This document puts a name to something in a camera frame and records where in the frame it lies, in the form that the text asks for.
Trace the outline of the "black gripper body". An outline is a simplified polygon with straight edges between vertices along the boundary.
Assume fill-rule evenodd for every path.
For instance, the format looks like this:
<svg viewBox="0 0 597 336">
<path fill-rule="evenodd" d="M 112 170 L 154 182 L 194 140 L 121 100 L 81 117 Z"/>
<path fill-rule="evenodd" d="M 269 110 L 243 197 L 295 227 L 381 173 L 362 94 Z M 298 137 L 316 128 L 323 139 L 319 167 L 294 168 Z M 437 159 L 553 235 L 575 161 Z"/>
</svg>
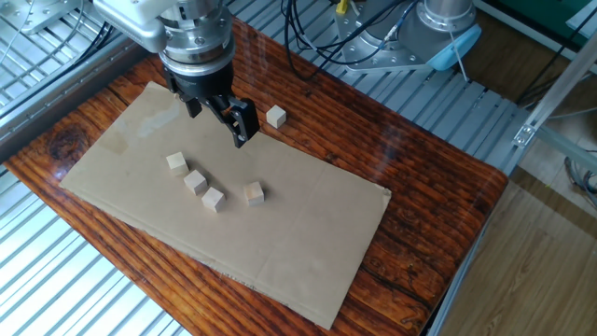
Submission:
<svg viewBox="0 0 597 336">
<path fill-rule="evenodd" d="M 179 63 L 161 59 L 170 92 L 191 98 L 228 97 L 233 94 L 233 63 Z"/>
</svg>

